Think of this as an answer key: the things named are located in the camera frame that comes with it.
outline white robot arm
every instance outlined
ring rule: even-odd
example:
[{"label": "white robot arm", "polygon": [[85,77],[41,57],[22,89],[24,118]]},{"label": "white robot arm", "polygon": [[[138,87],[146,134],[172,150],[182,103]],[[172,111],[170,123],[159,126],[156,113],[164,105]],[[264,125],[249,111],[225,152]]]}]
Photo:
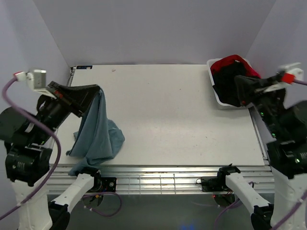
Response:
[{"label": "white robot arm", "polygon": [[279,230],[306,230],[306,200],[301,200],[307,190],[307,174],[295,175],[293,179],[272,167],[275,179],[274,205],[261,197],[243,178],[240,170],[235,166],[226,166],[219,170],[217,179],[220,186],[228,187],[239,197],[251,216],[255,230],[270,230],[274,228],[287,214],[291,212],[297,202],[301,203],[298,210],[291,214]]},{"label": "white robot arm", "polygon": [[249,186],[237,167],[220,168],[212,184],[234,191],[256,230],[306,230],[307,101],[283,106],[285,87],[302,78],[299,63],[281,66],[267,79],[235,77],[239,100],[254,105],[275,138],[267,144],[275,182],[274,205]]},{"label": "white robot arm", "polygon": [[[23,181],[16,180],[13,182],[12,186],[17,202],[21,202],[43,179],[44,177],[38,180],[33,187],[29,187]],[[95,187],[94,183],[94,176],[81,173],[75,182],[52,202],[47,201],[47,185],[44,185],[28,202],[18,209],[18,230],[65,230],[70,220],[71,211],[82,196]]]}]

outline white wall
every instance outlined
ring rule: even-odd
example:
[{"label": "white wall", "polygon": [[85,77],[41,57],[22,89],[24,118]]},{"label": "white wall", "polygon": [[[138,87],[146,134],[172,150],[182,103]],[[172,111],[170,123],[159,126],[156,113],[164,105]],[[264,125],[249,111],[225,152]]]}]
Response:
[{"label": "white wall", "polygon": [[[279,65],[302,62],[304,80],[307,81],[307,1],[277,0],[252,44],[247,59],[263,77],[274,75]],[[306,86],[294,84],[287,88],[286,107],[301,100],[307,100]],[[258,123],[263,141],[272,140],[264,124]]]},{"label": "white wall", "polygon": [[[11,21],[8,18],[6,8],[2,0],[0,1],[0,28],[0,85],[2,88],[4,84],[12,77],[12,73],[17,72],[20,69],[27,68],[27,64],[20,51],[16,35],[14,33]],[[9,96],[14,98],[14,100],[18,101],[19,103],[23,102],[22,97],[18,98],[12,92],[9,93]],[[2,111],[6,107],[6,103],[1,99],[0,110]],[[4,167],[5,157],[5,148],[3,146],[3,143],[0,143],[0,215],[4,214],[4,212],[9,210],[9,208],[12,208],[16,204],[11,184],[6,178],[6,172]],[[17,213],[12,214],[11,216],[0,222],[0,229],[17,229],[17,219]]]},{"label": "white wall", "polygon": [[[32,0],[0,0],[0,88],[12,74],[30,67],[47,70],[47,80],[65,83],[69,67]],[[15,83],[9,97],[18,105],[35,112],[38,94],[25,83]],[[0,99],[0,112],[8,105]],[[0,215],[16,205],[15,195],[5,171],[6,150],[0,141]],[[0,229],[16,230],[17,212],[0,221]]]},{"label": "white wall", "polygon": [[69,66],[245,56],[275,0],[34,0]]}]

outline white basket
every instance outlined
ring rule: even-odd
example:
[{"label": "white basket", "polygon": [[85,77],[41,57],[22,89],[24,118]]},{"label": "white basket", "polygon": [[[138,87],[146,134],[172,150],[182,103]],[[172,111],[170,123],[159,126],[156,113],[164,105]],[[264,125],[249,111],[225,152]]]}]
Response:
[{"label": "white basket", "polygon": [[[207,61],[208,71],[209,71],[209,75],[210,75],[210,80],[211,80],[212,86],[214,86],[214,80],[213,80],[213,77],[212,77],[212,73],[211,73],[211,69],[210,69],[210,68],[211,68],[211,66],[212,66],[215,62],[217,62],[217,61],[219,61],[219,60],[221,60],[221,58],[210,59],[210,60]],[[252,104],[249,104],[247,107],[244,107],[244,106],[242,106],[242,107],[235,107],[235,106],[230,105],[230,104],[225,104],[225,103],[223,103],[223,102],[220,101],[219,96],[216,94],[216,92],[215,92],[214,89],[213,89],[213,91],[214,91],[214,95],[215,95],[215,98],[216,98],[216,101],[217,101],[217,106],[218,106],[218,108],[221,109],[221,110],[223,110],[223,109],[247,109],[247,108],[252,107]]]}]

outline white table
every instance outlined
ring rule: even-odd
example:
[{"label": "white table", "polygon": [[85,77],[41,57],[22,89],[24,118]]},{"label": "white table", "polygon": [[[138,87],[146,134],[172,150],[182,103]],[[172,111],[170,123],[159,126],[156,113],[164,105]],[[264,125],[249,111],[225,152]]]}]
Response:
[{"label": "white table", "polygon": [[[257,176],[264,192],[272,174],[249,110],[216,107],[206,65],[100,65],[76,69],[71,85],[98,84],[104,90],[107,116],[126,141],[101,168],[121,178],[118,190],[134,193],[195,193],[195,178],[216,176],[220,166],[241,166],[247,180]],[[62,155],[48,182],[52,193],[72,183],[67,176],[80,159],[65,155],[81,119],[70,115],[58,130]],[[54,145],[50,159],[55,160]]]}]

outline cable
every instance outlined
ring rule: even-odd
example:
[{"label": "cable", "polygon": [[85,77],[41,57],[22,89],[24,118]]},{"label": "cable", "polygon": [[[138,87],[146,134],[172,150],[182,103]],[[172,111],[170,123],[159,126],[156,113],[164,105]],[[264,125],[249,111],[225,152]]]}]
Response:
[{"label": "cable", "polygon": [[85,208],[88,208],[90,211],[95,212],[95,213],[97,213],[97,214],[99,214],[100,216],[103,216],[103,217],[112,217],[112,216],[115,216],[115,215],[121,210],[121,207],[122,207],[122,204],[123,204],[123,201],[122,201],[120,195],[118,195],[117,193],[112,193],[112,192],[101,192],[101,193],[93,193],[93,194],[90,194],[90,195],[84,195],[84,196],[82,197],[82,201],[83,201],[84,198],[88,198],[88,197],[92,197],[92,196],[96,196],[96,195],[105,195],[105,194],[116,195],[116,196],[119,198],[119,207],[118,207],[118,209],[117,209],[115,212],[113,212],[112,214],[105,214],[105,213],[103,213],[103,212],[100,212],[100,211],[98,211],[98,210],[96,210],[96,209],[94,209],[94,208],[88,207],[88,206],[86,206],[86,205],[84,205],[84,207],[85,207]]},{"label": "cable", "polygon": [[195,182],[195,183],[196,183],[196,184],[200,184],[200,185],[201,185],[201,184],[202,184],[202,182],[200,182],[200,183],[199,183],[199,182],[197,182],[198,180],[202,180],[202,179],[201,179],[201,178],[198,178],[198,179],[196,180],[196,182]]},{"label": "cable", "polygon": [[225,208],[223,211],[221,211],[221,213],[217,216],[217,218],[214,221],[214,227],[213,229],[217,229],[217,223],[219,218],[222,216],[222,214],[224,214],[228,209],[230,209],[231,207],[233,207],[234,205],[236,205],[239,202],[240,199],[236,200],[235,202],[233,202],[231,205],[229,205],[227,208]]},{"label": "cable", "polygon": [[300,84],[300,85],[307,85],[307,82],[306,82],[306,81],[302,81],[302,80],[296,80],[296,79],[294,79],[293,82],[296,83],[296,84]]},{"label": "cable", "polygon": [[[248,184],[251,184],[252,187],[254,186],[254,182],[249,182]],[[233,202],[231,205],[229,205],[228,207],[226,207],[223,211],[221,211],[221,213],[217,216],[217,218],[214,221],[214,226],[213,229],[216,230],[217,229],[217,224],[218,224],[218,220],[219,218],[222,216],[222,214],[224,214],[227,210],[231,209],[231,208],[235,208],[235,207],[239,207],[236,206],[236,204],[240,201],[240,199],[236,200],[235,202]]]},{"label": "cable", "polygon": [[271,230],[277,230],[280,226],[282,226],[298,209],[301,207],[302,203],[307,198],[307,190],[303,193],[299,201],[292,207],[292,209],[289,211],[287,215],[285,215],[280,221],[277,222],[276,225],[274,225]]},{"label": "cable", "polygon": [[48,135],[50,135],[51,137],[54,138],[57,146],[58,146],[58,154],[57,154],[57,158],[52,166],[52,168],[49,170],[48,174],[46,175],[46,177],[43,179],[42,183],[35,189],[33,190],[33,192],[31,192],[23,201],[21,201],[19,204],[17,204],[14,208],[12,208],[10,211],[8,211],[7,213],[3,214],[2,216],[0,216],[0,220],[3,220],[4,218],[6,218],[8,215],[10,215],[11,213],[13,213],[14,211],[16,211],[17,209],[19,209],[19,207],[21,205],[23,205],[24,203],[26,203],[29,199],[31,199],[43,186],[44,184],[47,182],[47,180],[49,179],[49,177],[52,175],[52,173],[54,172],[54,170],[56,169],[60,157],[61,157],[61,145],[59,142],[59,139],[57,138],[57,136],[54,134],[53,131],[51,131],[46,125],[44,125],[43,123],[41,123],[40,121],[38,121],[37,119],[35,119],[33,116],[29,115],[25,110],[23,110],[22,108],[20,108],[18,105],[16,105],[8,96],[7,96],[7,90],[8,88],[15,82],[17,81],[16,76],[14,75],[13,78],[3,87],[2,89],[2,97],[3,99],[18,113],[20,113],[21,115],[23,115],[24,117],[26,117],[29,121],[31,121],[32,123],[34,123],[36,126],[38,126],[39,128],[41,128],[43,131],[45,131]]},{"label": "cable", "polygon": [[197,203],[197,202],[194,202],[194,201],[191,201],[191,203],[194,204],[194,205],[203,206],[203,207],[221,207],[220,205],[207,205],[207,204]]}]

